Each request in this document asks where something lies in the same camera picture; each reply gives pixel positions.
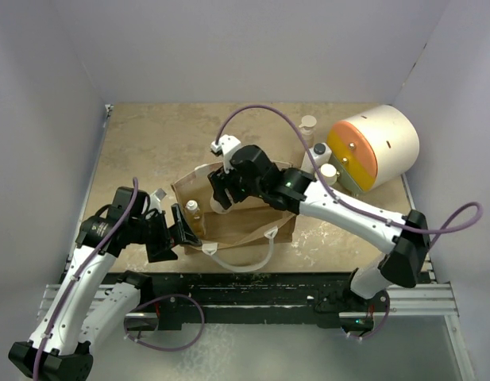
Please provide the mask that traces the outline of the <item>pale green lotion bottle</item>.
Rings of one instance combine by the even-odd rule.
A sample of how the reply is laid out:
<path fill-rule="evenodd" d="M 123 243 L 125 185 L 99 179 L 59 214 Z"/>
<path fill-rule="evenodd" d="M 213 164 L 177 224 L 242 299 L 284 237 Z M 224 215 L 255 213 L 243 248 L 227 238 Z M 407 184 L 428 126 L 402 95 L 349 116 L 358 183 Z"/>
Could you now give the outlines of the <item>pale green lotion bottle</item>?
<path fill-rule="evenodd" d="M 338 170 L 332 164 L 323 164 L 319 170 L 324 182 L 330 187 L 338 181 Z"/>

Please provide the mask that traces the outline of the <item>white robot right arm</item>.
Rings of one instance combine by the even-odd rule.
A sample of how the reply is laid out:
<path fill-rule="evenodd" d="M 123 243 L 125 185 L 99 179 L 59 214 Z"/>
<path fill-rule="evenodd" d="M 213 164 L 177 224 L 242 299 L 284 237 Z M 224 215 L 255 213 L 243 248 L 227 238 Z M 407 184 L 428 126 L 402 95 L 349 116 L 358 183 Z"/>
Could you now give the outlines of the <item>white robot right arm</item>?
<path fill-rule="evenodd" d="M 381 210 L 339 191 L 327 191 L 312 174 L 280 169 L 258 146 L 240 141 L 213 143 L 222 166 L 208 175 L 213 198 L 224 210 L 259 198 L 275 210 L 313 217 L 344 229 L 378 248 L 380 255 L 357 269 L 344 290 L 345 304 L 363 310 L 383 289 L 413 288 L 430 247 L 426 217 L 417 210 Z"/>

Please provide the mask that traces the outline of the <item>brown burlap canvas bag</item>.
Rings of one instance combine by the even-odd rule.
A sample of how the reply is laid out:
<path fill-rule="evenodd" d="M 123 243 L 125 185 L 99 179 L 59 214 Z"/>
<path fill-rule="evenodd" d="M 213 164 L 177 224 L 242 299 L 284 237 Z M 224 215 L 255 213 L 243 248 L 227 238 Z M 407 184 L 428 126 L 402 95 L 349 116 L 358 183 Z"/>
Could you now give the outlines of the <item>brown burlap canvas bag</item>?
<path fill-rule="evenodd" d="M 203 164 L 172 184 L 181 206 L 186 206 L 190 200 L 199 204 L 206 226 L 203 243 L 215 243 L 220 251 L 267 244 L 264 234 L 275 227 L 278 232 L 274 241 L 278 244 L 290 242 L 296 216 L 288 211 L 274 210 L 259 198 L 247 198 L 231 207 L 226 214 L 218 214 L 211 209 L 213 189 L 208 175 L 220 167 L 220 163 Z"/>

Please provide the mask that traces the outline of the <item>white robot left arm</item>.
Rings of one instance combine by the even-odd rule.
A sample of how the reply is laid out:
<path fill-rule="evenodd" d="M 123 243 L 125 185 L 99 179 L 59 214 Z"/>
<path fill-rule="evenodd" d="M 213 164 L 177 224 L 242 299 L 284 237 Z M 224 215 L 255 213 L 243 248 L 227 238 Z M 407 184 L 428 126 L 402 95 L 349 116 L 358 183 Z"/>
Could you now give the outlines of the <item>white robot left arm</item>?
<path fill-rule="evenodd" d="M 107 204 L 82 223 L 68 272 L 47 313 L 27 341 L 13 343 L 9 360 L 33 380 L 85 380 L 97 346 L 132 311 L 155 302 L 152 278 L 126 271 L 110 294 L 91 306 L 102 281 L 130 244 L 142 244 L 153 261 L 176 260 L 177 245 L 200 246 L 178 205 L 174 223 L 164 212 L 145 210 L 148 195 Z"/>

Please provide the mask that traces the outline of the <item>cream lidded jar bottle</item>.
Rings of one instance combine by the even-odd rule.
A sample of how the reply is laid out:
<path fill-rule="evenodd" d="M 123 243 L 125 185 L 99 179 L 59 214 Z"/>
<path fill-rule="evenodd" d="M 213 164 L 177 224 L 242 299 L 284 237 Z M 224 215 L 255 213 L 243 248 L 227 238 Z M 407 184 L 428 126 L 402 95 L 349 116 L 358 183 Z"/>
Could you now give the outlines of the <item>cream lidded jar bottle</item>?
<path fill-rule="evenodd" d="M 214 198 L 214 195 L 212 194 L 211 195 L 211 198 L 210 198 L 210 208 L 216 213 L 216 214 L 227 214 L 231 211 L 231 208 L 224 208 L 222 206 L 222 204 L 217 201 L 215 198 Z"/>

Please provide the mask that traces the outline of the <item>white rectangular bottle grey cap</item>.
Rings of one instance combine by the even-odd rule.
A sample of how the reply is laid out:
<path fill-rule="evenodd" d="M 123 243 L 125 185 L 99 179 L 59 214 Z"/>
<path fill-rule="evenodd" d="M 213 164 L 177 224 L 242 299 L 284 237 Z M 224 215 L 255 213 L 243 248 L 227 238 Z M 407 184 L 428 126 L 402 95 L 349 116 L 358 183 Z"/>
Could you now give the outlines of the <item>white rectangular bottle grey cap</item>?
<path fill-rule="evenodd" d="M 303 157 L 303 161 L 300 169 L 307 173 L 314 174 L 316 168 L 320 168 L 323 164 L 328 164 L 332 151 L 326 143 L 317 143 L 310 148 L 309 153 L 313 158 L 314 163 L 311 162 L 308 153 L 306 152 Z"/>

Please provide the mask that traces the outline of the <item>beige pump dispenser bottle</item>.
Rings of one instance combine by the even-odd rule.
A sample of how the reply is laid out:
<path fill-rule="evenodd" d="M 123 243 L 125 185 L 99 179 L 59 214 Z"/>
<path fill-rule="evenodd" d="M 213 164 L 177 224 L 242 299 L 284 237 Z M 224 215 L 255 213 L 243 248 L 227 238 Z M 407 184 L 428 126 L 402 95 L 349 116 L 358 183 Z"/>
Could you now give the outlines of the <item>beige pump dispenser bottle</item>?
<path fill-rule="evenodd" d="M 309 147 L 314 144 L 314 129 L 317 119 L 313 115 L 305 115 L 301 118 L 299 131 Z"/>

